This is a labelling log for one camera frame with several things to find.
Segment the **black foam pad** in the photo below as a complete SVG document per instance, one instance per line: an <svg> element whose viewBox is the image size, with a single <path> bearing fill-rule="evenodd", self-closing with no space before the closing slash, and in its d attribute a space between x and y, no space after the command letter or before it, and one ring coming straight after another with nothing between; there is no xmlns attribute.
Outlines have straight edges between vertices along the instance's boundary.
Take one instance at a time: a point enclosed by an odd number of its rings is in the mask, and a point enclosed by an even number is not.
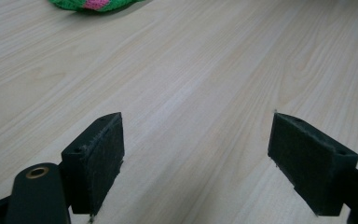
<svg viewBox="0 0 358 224"><path fill-rule="evenodd" d="M74 214L98 213L123 157L121 113L96 119L62 152L62 176Z"/></svg>

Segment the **green cloth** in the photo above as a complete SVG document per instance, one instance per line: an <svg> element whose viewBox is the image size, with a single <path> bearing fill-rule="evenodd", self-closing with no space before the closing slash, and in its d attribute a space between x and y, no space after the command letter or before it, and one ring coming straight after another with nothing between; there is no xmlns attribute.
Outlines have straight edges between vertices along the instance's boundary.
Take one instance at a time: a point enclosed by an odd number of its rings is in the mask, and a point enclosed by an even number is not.
<svg viewBox="0 0 358 224"><path fill-rule="evenodd" d="M95 9L96 11L104 12L113 10L119 7L124 7L127 4L140 2L144 0L110 0L108 4L99 9ZM86 4L87 0L49 0L50 3L54 4L56 7L66 9L66 10L74 10L81 11L84 10L83 6Z"/></svg>

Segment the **wood grain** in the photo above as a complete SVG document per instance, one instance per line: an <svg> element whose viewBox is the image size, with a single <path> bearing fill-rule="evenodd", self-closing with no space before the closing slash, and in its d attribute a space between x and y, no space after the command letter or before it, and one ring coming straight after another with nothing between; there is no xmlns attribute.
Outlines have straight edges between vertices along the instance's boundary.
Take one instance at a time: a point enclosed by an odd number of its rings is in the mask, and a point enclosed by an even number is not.
<svg viewBox="0 0 358 224"><path fill-rule="evenodd" d="M97 15L0 1L0 198L121 111L95 223L345 223L267 156L273 111L358 153L358 1L146 0ZM87 223L87 216L72 216Z"/></svg>

